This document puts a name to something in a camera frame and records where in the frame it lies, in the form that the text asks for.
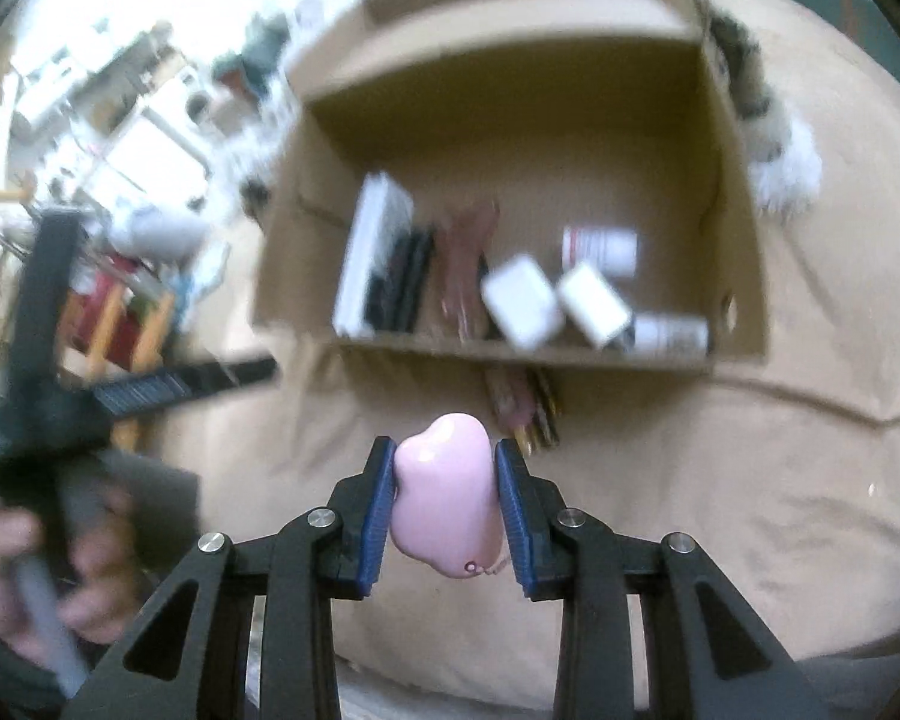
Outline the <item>person's left hand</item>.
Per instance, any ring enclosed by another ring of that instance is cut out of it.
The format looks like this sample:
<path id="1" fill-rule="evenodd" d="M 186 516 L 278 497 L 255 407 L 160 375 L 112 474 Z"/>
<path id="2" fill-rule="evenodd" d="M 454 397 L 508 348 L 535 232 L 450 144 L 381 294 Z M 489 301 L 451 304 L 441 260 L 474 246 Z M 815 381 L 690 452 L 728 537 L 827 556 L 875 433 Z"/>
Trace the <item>person's left hand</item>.
<path id="1" fill-rule="evenodd" d="M 47 670 L 67 673 L 79 639 L 113 644 L 141 610 L 133 503 L 116 486 L 98 500 L 102 511 L 69 543 L 67 589 L 53 577 L 38 517 L 0 504 L 0 639 Z"/>

